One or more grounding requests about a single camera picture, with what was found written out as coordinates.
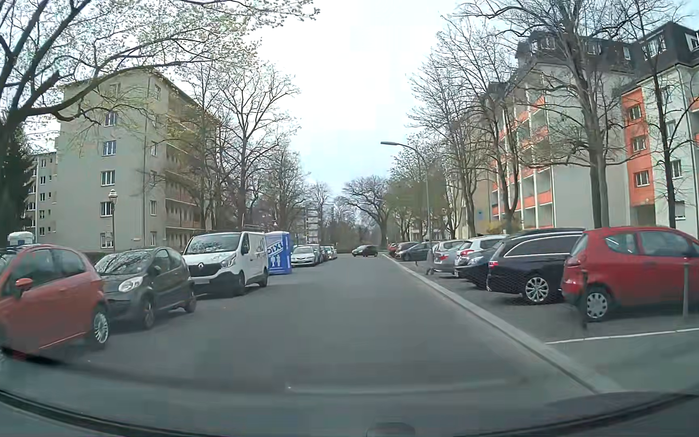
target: hubcap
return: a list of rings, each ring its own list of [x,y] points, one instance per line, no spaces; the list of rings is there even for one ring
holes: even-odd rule
[[[543,302],[549,295],[549,284],[538,276],[525,284],[525,295],[533,302]]]
[[[587,295],[587,316],[590,319],[599,319],[608,311],[608,300],[603,293],[590,293]]]
[[[106,343],[110,336],[110,323],[107,321],[104,313],[96,313],[93,316],[93,336],[99,344]]]

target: parking lot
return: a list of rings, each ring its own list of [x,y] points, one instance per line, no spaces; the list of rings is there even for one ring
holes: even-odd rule
[[[423,263],[390,262],[425,271]],[[489,293],[450,274],[428,278],[627,389],[699,386],[699,306],[687,317],[680,305],[623,310],[585,326],[565,303],[527,305],[520,296]]]

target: road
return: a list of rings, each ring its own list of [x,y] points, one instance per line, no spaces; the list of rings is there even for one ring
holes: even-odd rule
[[[504,428],[520,409],[590,394],[383,257],[301,267],[238,298],[202,299],[196,313],[176,310],[150,331],[118,328],[105,350],[69,357],[9,363],[0,387],[224,435],[362,435],[385,419],[427,429],[435,417],[454,432],[479,416],[485,429]]]

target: portable toilet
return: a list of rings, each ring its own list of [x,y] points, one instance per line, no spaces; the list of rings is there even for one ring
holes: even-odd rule
[[[274,231],[266,234],[266,253],[269,257],[269,274],[290,274],[290,233]]]

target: lamp post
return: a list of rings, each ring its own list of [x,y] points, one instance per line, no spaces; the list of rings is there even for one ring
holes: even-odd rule
[[[115,246],[115,202],[117,202],[117,192],[115,189],[110,190],[110,194],[107,195],[110,199],[110,212],[112,213],[112,252],[117,251]]]
[[[408,144],[401,144],[399,142],[390,142],[390,141],[383,141],[381,144],[385,145],[400,145],[401,147],[406,147],[407,149],[413,151],[415,154],[417,154],[418,159],[422,159],[422,166],[425,167],[425,209],[428,212],[428,241],[431,241],[430,238],[430,190],[428,189],[428,163],[425,161],[425,157],[422,156],[422,153],[419,152],[416,148],[413,148],[411,145]]]

